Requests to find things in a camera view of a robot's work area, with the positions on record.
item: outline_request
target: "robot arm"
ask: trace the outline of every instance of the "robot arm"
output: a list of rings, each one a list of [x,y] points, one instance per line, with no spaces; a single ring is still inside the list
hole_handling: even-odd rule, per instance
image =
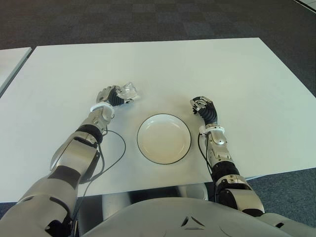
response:
[[[100,157],[97,146],[114,117],[111,103],[132,102],[119,98],[120,92],[120,87],[111,86],[99,93],[88,118],[54,154],[51,172],[35,182],[3,216],[0,236],[54,237],[71,233],[78,185],[88,182],[94,172]]]
[[[207,160],[216,186],[217,202],[251,216],[261,216],[264,213],[263,204],[234,164],[227,148],[225,130],[217,123],[213,102],[201,96],[190,103],[194,113],[198,113],[205,122],[199,133],[206,137]]]

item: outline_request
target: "white bowl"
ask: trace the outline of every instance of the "white bowl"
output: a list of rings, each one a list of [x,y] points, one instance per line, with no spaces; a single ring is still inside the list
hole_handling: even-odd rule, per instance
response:
[[[138,129],[137,144],[147,159],[158,164],[171,164],[189,151],[191,135],[186,124],[168,114],[146,119]]]

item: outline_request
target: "black cable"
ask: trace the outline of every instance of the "black cable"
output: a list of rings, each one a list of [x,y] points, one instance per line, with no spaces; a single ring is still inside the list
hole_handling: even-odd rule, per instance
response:
[[[204,160],[206,161],[206,164],[207,164],[207,167],[209,167],[209,169],[212,170],[212,166],[211,164],[208,162],[207,158],[205,157],[204,153],[202,152],[202,149],[201,149],[201,146],[199,144],[199,138],[200,138],[201,134],[198,134],[198,137],[197,137],[197,145],[198,145],[198,148],[199,148],[199,151],[201,152]]]
[[[200,138],[201,134],[198,135],[198,138],[197,138],[197,144],[198,144],[198,148],[199,148],[199,151],[201,152],[204,160],[206,161],[206,165],[207,165],[207,169],[208,169],[208,172],[209,172],[209,175],[212,177],[212,174],[211,174],[211,170],[212,170],[212,167],[211,167],[211,164],[208,162],[207,160],[207,149],[208,149],[208,135],[207,135],[207,141],[206,141],[206,156],[204,155],[204,153],[202,152],[202,149],[201,149],[201,146],[199,144],[199,138]],[[216,189],[216,185],[214,183],[214,194],[212,196],[210,196],[210,198],[214,197],[214,202],[216,202],[216,194],[215,194],[215,189]]]
[[[85,194],[86,194],[86,192],[87,192],[89,186],[91,185],[91,183],[92,183],[94,180],[96,180],[97,178],[99,178],[102,174],[104,174],[105,172],[107,172],[109,169],[111,169],[116,163],[118,163],[118,162],[122,159],[122,157],[124,156],[124,154],[125,154],[125,152],[126,152],[126,142],[125,142],[124,138],[123,138],[121,135],[119,135],[117,132],[114,132],[114,131],[111,131],[111,130],[107,130],[107,132],[115,133],[117,136],[119,136],[119,137],[122,139],[122,141],[124,142],[124,151],[123,151],[123,154],[122,154],[109,168],[107,168],[107,169],[104,170],[104,171],[101,169],[101,171],[100,171],[99,173],[97,173],[97,174],[94,175],[91,179],[88,180],[88,182],[89,182],[89,181],[90,181],[90,182],[89,182],[89,184],[87,185],[87,187],[85,188],[85,191],[84,191],[84,193],[83,193],[81,202],[79,203],[77,210],[76,210],[76,211],[74,212],[74,214],[73,214],[73,220],[75,220],[75,218],[77,217],[77,214],[78,214],[79,209],[80,209],[80,207],[81,207],[81,205],[82,205],[82,202],[83,202],[83,199],[84,199],[84,197],[85,197]],[[103,154],[102,154],[102,150],[101,150],[101,146],[100,146],[100,145],[99,145],[99,152],[100,152],[101,159],[104,161],[104,157],[103,157]]]
[[[104,161],[104,156],[102,154],[102,150],[101,150],[101,143],[98,144],[99,146],[99,152],[100,152],[100,156],[101,156],[101,160],[102,160],[102,168],[100,172],[103,172],[104,168],[105,168],[105,161]]]

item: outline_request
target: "white table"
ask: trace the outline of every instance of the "white table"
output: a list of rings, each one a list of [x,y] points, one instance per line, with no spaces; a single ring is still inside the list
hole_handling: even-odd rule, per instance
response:
[[[0,50],[0,95],[31,50],[29,47]]]
[[[125,138],[126,155],[88,195],[210,181],[197,146],[202,119],[189,103],[200,95],[214,101],[243,176],[316,167],[316,98],[258,38],[40,46],[0,99],[0,201],[18,200],[47,175],[98,92],[128,81],[141,99],[117,108],[109,127]],[[158,113],[178,116],[192,135],[188,154],[171,165],[137,147],[140,124]],[[123,148],[114,134],[102,147],[106,166]]]

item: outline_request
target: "gray carpet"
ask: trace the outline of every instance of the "gray carpet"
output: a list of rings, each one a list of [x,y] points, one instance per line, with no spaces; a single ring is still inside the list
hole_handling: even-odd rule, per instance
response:
[[[259,37],[316,95],[316,14],[292,0],[0,0],[0,6],[0,49]],[[316,226],[315,180],[310,169],[251,184],[267,211]],[[0,214],[7,207],[1,204]]]

